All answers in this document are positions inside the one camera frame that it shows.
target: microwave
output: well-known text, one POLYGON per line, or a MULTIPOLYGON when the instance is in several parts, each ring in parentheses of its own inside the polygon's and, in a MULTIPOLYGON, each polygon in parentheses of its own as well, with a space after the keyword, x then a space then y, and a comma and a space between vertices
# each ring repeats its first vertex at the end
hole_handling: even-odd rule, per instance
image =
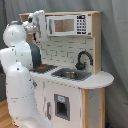
POLYGON ((48 36, 89 35, 92 28, 91 15, 48 16, 48 36))

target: white robot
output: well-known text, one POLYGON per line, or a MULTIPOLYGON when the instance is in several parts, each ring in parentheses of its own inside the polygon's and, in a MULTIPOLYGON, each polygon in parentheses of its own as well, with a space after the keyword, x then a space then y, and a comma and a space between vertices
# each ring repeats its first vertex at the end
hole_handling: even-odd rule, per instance
POLYGON ((3 38, 8 48, 0 51, 0 72, 6 74, 8 109, 11 117, 21 122, 19 128, 52 128, 51 122, 37 110, 29 72, 42 63, 40 49, 26 42, 27 33, 34 32, 38 41, 47 40, 45 13, 42 10, 30 14, 28 22, 14 21, 7 25, 3 38))

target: robot body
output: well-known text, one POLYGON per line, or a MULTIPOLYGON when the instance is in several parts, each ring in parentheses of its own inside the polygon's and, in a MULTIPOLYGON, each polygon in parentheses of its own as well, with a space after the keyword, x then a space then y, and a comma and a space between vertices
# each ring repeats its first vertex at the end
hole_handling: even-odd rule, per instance
POLYGON ((37 110, 29 72, 41 65, 42 54, 36 45, 26 42, 26 34, 23 24, 13 22, 7 26, 3 35, 9 47, 0 51, 1 65, 6 74, 9 113, 14 120, 21 122, 19 128, 52 128, 50 121, 37 110))

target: microwave window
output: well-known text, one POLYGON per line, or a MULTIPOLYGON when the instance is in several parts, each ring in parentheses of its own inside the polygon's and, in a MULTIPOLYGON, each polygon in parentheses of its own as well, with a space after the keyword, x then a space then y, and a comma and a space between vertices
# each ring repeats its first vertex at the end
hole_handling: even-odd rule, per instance
POLYGON ((74 31, 74 19, 54 20, 55 32, 74 31))

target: microwave door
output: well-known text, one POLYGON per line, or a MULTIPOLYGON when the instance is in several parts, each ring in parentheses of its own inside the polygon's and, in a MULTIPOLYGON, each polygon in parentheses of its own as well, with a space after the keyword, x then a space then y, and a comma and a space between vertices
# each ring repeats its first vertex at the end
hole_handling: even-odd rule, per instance
POLYGON ((66 36, 77 34, 76 16, 48 17, 49 36, 66 36))

